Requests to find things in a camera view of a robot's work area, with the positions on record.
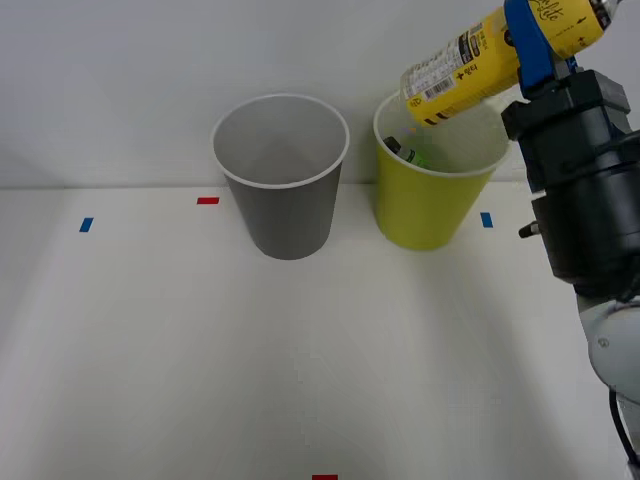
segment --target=bottle label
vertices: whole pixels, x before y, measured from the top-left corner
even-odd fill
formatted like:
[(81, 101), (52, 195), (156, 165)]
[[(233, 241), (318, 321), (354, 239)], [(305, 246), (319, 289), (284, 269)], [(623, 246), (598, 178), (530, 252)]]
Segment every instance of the bottle label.
[(402, 94), (413, 117), (434, 126), (518, 81), (518, 56), (504, 9), (458, 36), (402, 77)]
[(611, 23), (601, 1), (529, 0), (533, 16), (560, 57), (568, 59), (595, 43)]

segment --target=white wall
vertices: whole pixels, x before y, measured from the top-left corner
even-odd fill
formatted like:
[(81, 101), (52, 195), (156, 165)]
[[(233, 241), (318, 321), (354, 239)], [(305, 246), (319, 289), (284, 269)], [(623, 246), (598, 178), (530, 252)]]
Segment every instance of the white wall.
[[(343, 180), (373, 178), (371, 117), (411, 63), (496, 0), (1, 0), (0, 186), (210, 185), (217, 117), (281, 90), (337, 106), (354, 148)], [(640, 112), (623, 4), (584, 65)], [(640, 114), (632, 114), (640, 126)], [(507, 176), (514, 168), (507, 165)]]

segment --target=black cable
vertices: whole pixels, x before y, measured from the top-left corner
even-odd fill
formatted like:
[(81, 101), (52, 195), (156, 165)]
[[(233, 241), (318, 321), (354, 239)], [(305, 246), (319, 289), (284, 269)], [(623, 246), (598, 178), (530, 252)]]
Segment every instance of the black cable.
[(624, 451), (629, 457), (629, 464), (634, 467), (640, 467), (640, 460), (638, 460), (638, 454), (633, 449), (631, 440), (627, 436), (627, 432), (622, 425), (622, 419), (620, 418), (620, 410), (618, 409), (618, 394), (613, 390), (609, 390), (609, 408), (611, 408), (611, 416), (613, 417), (613, 424), (616, 426), (616, 431), (624, 447)]

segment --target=table surface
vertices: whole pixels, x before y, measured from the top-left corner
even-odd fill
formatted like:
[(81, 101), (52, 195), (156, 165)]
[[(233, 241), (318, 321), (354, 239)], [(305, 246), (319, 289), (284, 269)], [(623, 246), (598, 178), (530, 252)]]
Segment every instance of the table surface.
[(225, 188), (0, 192), (0, 478), (625, 478), (527, 187), (435, 252), (373, 194), (283, 262)]

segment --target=paper cup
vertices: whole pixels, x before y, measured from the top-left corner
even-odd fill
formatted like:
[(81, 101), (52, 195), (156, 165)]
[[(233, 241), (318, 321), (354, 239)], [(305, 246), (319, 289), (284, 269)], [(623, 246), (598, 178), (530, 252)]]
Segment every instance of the paper cup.
[[(414, 250), (446, 245), (509, 148), (499, 110), (488, 103), (430, 129), (414, 122), (398, 92), (376, 111), (376, 219), (393, 243)], [(384, 144), (393, 136), (430, 169), (416, 167)]]
[(335, 108), (304, 95), (255, 98), (225, 115), (210, 143), (263, 253), (295, 260), (324, 245), (349, 148)]

